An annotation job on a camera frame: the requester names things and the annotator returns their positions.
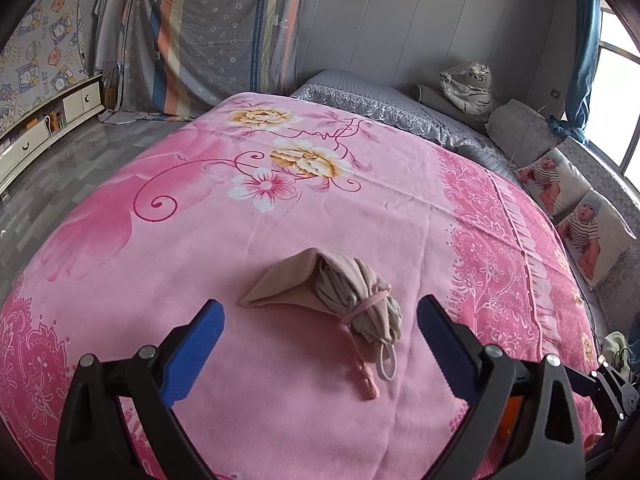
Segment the gray cushion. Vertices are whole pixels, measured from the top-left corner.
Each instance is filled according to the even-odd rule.
[[[436,110],[441,114],[455,119],[462,124],[466,124],[469,128],[474,129],[476,132],[486,135],[484,129],[484,123],[475,120],[473,117],[469,117],[460,108],[455,106],[449,101],[442,92],[439,90],[430,88],[425,85],[415,84],[411,88],[411,97],[413,97],[419,103],[428,106],[432,110]]]
[[[486,129],[516,168],[528,166],[562,141],[542,115],[515,99],[494,110]]]

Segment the baby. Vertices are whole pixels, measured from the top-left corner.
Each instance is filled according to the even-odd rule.
[[[582,251],[578,266],[590,280],[593,279],[593,269],[600,254],[600,234],[595,217],[601,206],[596,197],[587,196],[556,228],[562,238],[569,237],[572,244]]]
[[[560,174],[558,173],[559,160],[553,153],[547,153],[545,158],[533,166],[522,168],[518,172],[518,179],[526,184],[533,179],[542,188],[540,201],[545,206],[546,212],[553,214],[556,198],[560,194]]]

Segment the baby photo pillow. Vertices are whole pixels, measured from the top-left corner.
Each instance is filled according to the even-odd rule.
[[[607,277],[636,237],[611,202],[591,189],[556,227],[587,284]]]
[[[549,216],[571,210],[591,189],[591,184],[557,148],[517,170],[516,176]]]

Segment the plastic bag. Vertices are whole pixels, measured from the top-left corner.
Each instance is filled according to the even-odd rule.
[[[453,104],[483,123],[489,120],[489,115],[498,106],[492,95],[491,70],[480,61],[440,72],[440,85]]]

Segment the wall panel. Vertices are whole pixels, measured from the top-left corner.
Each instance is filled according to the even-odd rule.
[[[418,0],[393,86],[437,84],[464,5],[465,0]]]
[[[554,1],[507,0],[487,59],[498,97],[526,98],[545,46]]]
[[[303,65],[303,78],[325,68],[349,69],[368,1],[318,1]],[[305,5],[313,5],[313,1],[305,0]]]
[[[418,0],[369,0],[350,72],[391,85]]]

